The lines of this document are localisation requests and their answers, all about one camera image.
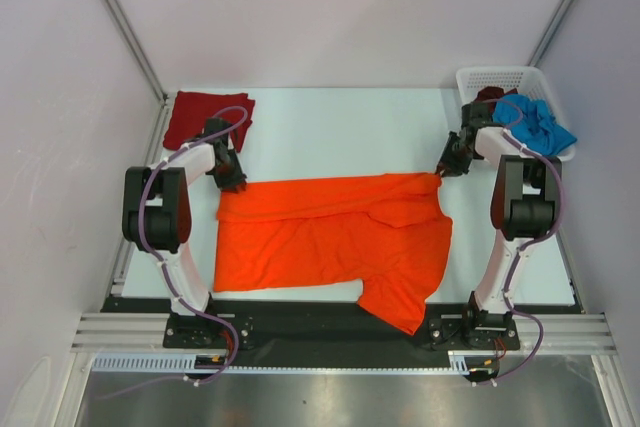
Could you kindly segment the orange t shirt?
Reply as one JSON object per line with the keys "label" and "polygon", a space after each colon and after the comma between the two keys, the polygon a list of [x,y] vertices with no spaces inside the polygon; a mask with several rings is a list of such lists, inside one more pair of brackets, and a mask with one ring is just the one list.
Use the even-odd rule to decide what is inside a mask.
{"label": "orange t shirt", "polygon": [[359,280],[358,305],[401,332],[421,326],[443,280],[453,221],[432,173],[257,182],[217,211],[213,289]]}

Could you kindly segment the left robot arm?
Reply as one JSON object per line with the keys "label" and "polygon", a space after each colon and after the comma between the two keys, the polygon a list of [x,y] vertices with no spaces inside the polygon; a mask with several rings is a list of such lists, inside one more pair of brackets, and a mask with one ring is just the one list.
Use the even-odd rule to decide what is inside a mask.
{"label": "left robot arm", "polygon": [[201,279],[189,246],[192,216],[189,186],[210,176],[222,193],[246,189],[247,177],[231,134],[248,120],[248,111],[232,106],[205,121],[201,133],[151,166],[125,173],[122,209],[124,238],[155,261],[175,314],[191,314],[185,335],[199,347],[209,347],[220,333],[228,348],[240,344],[232,324],[207,311],[211,295]]}

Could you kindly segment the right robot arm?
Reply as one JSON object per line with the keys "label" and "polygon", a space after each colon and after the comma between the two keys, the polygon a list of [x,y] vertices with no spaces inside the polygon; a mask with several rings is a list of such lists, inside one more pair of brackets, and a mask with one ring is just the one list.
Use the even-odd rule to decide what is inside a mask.
{"label": "right robot arm", "polygon": [[511,129],[522,119],[521,109],[506,99],[464,105],[460,129],[449,134],[437,165],[442,178],[467,174],[476,159],[496,169],[490,203],[493,249],[453,333],[455,342],[468,349],[503,349],[503,340],[516,335],[513,297],[519,269],[562,220],[562,162],[515,139]]}

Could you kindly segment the dark red shirt in basket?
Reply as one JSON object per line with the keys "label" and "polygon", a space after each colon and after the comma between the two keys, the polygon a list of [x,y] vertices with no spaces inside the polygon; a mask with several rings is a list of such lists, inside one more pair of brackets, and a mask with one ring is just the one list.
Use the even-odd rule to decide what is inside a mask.
{"label": "dark red shirt in basket", "polygon": [[475,102],[495,102],[497,99],[501,99],[506,95],[518,94],[518,90],[516,88],[511,90],[505,90],[501,87],[496,86],[488,86],[481,89],[474,99]]}

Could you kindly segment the folded dark red shirt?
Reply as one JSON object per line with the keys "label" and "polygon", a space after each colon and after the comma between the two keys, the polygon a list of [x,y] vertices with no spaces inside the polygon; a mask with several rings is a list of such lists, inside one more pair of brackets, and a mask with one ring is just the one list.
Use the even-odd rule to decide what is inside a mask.
{"label": "folded dark red shirt", "polygon": [[247,93],[208,94],[179,91],[174,101],[168,129],[164,135],[163,148],[176,151],[187,140],[203,132],[205,121],[216,116],[228,107],[242,107],[247,119],[231,133],[232,143],[240,152],[243,148],[248,129],[252,125],[255,100]]}

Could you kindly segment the blue crumpled t shirt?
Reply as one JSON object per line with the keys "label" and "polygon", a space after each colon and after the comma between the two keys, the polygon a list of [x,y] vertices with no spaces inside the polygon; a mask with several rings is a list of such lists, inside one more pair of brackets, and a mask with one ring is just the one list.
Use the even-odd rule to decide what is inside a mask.
{"label": "blue crumpled t shirt", "polygon": [[496,103],[492,118],[541,155],[557,156],[577,143],[577,138],[556,121],[543,99],[506,95]]}

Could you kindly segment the white plastic basket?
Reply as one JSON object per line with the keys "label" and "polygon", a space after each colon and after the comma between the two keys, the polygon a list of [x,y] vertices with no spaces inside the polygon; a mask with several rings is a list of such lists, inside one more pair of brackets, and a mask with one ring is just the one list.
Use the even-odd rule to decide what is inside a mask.
{"label": "white plastic basket", "polygon": [[465,104],[490,89],[484,100],[495,106],[489,120],[505,127],[518,143],[563,162],[574,157],[577,139],[569,131],[561,104],[539,69],[465,67],[457,71],[456,81]]}

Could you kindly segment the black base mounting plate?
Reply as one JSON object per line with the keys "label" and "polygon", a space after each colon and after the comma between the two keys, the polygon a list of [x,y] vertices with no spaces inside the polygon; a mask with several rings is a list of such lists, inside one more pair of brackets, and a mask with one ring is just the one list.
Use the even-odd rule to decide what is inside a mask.
{"label": "black base mounting plate", "polygon": [[[453,337],[464,306],[460,303],[427,305],[415,334],[401,332],[355,303],[213,300],[207,311],[235,327],[240,341],[238,354],[293,349],[442,352],[474,350],[456,343]],[[224,346],[221,333],[207,327],[203,320],[170,311],[168,299],[108,297],[100,313],[160,314],[163,320],[160,345],[166,349],[202,350]],[[516,335],[503,340],[508,350],[520,347],[522,331],[515,323]]]}

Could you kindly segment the left aluminium frame post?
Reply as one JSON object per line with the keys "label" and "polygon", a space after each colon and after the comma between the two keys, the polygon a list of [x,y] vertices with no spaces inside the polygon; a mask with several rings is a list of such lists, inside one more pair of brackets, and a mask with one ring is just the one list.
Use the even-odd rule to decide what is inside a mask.
{"label": "left aluminium frame post", "polygon": [[126,49],[132,56],[134,63],[141,72],[153,96],[161,105],[163,105],[168,94],[163,89],[159,77],[156,74],[120,0],[101,0],[101,2],[113,21],[116,31],[124,42]]}

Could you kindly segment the aluminium frame post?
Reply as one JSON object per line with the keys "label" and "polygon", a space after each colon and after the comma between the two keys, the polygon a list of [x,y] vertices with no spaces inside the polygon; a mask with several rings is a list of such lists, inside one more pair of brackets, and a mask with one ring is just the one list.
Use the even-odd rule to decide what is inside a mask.
{"label": "aluminium frame post", "polygon": [[101,2],[113,21],[116,31],[124,42],[126,49],[132,56],[134,63],[141,72],[153,96],[161,105],[163,105],[168,94],[163,89],[159,77],[156,74],[120,0],[101,0]]}
{"label": "aluminium frame post", "polygon": [[559,34],[565,21],[577,0],[559,0],[553,13],[547,22],[543,32],[536,43],[533,52],[529,56],[527,65],[538,67],[545,58],[555,38]]}

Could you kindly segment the right aluminium frame post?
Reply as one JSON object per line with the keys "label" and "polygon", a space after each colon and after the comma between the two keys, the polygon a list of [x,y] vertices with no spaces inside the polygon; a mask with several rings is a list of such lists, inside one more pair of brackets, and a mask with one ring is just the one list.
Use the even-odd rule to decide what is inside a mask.
{"label": "right aluminium frame post", "polygon": [[543,32],[536,43],[533,52],[529,56],[527,65],[538,67],[545,58],[555,38],[559,34],[565,21],[577,0],[559,0],[553,13],[547,22]]}

